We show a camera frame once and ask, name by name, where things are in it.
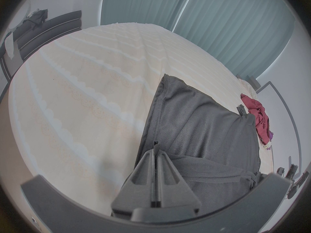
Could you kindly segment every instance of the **curtain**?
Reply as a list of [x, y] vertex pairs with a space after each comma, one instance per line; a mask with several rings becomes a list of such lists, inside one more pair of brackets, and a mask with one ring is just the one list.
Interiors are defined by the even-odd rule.
[[186, 0], [103, 0], [101, 25], [152, 23], [172, 30]]
[[294, 21], [282, 0], [189, 0], [174, 32], [234, 75], [257, 78], [285, 48]]

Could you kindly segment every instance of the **mattress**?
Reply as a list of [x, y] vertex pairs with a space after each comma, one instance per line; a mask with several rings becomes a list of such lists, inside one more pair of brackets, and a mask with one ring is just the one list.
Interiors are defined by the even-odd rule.
[[[33, 175], [96, 212], [133, 171], [142, 132], [164, 74], [210, 95], [230, 111], [251, 96], [223, 64], [181, 36], [152, 24], [98, 26], [34, 53], [9, 89], [19, 151]], [[272, 153], [259, 142], [262, 173]]]

